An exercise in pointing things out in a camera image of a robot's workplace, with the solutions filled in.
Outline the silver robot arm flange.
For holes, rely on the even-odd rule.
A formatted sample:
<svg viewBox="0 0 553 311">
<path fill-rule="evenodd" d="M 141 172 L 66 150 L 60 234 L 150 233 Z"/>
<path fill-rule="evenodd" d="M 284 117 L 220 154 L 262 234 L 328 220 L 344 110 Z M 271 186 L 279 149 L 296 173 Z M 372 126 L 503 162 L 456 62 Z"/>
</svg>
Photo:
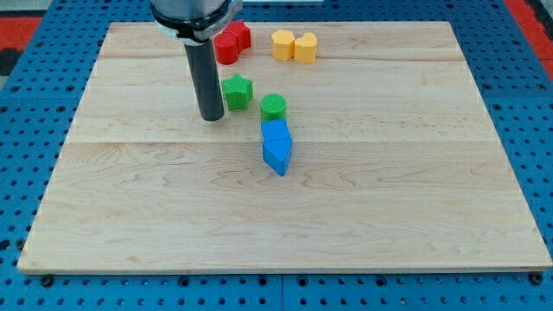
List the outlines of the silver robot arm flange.
<svg viewBox="0 0 553 311">
<path fill-rule="evenodd" d="M 188 46 L 210 41 L 243 9 L 242 0 L 151 0 L 159 27 Z"/>
</svg>

